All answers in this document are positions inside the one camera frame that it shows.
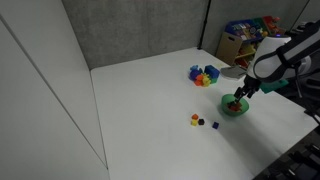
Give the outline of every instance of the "green bowl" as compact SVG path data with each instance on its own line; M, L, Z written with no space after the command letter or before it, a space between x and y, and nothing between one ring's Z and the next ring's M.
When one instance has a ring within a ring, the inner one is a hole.
M240 103L242 104L242 107L241 107L242 111L239 111L239 112L231 111L228 108L228 103L234 101L235 99L236 98L233 96L233 94L226 94L226 95L222 96L221 108L222 108L223 112L229 116L240 116L241 114L247 112L249 109L249 103L245 99L242 98L240 100Z

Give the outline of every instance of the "yellow block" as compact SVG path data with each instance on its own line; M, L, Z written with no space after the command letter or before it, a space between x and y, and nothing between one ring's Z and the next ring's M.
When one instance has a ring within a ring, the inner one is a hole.
M198 120L192 119L191 120L191 125L192 126L197 126L198 125Z

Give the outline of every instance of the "white tabletop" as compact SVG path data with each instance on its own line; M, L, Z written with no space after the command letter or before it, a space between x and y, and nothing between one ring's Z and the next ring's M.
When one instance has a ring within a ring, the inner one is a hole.
M197 87L195 64L227 67L191 48L92 71L111 180L251 179L316 127L274 92L256 93L240 117L223 114L221 97L243 82ZM190 125L194 113L204 126Z

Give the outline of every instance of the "white table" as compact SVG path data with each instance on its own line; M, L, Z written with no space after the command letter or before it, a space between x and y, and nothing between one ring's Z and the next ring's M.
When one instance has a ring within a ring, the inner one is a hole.
M191 48L92 71L111 180L251 179L316 127L276 93L256 93L240 117L223 114L221 97L243 82L197 87L195 64L227 67ZM204 126L190 125L194 113Z

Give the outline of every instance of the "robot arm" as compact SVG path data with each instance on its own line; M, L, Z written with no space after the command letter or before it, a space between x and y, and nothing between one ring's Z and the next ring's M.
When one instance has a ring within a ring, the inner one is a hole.
M244 86L234 94L238 103L243 96L251 98L261 82L271 83L306 73L311 66L309 55L320 49L320 20L293 39L266 37L248 67Z

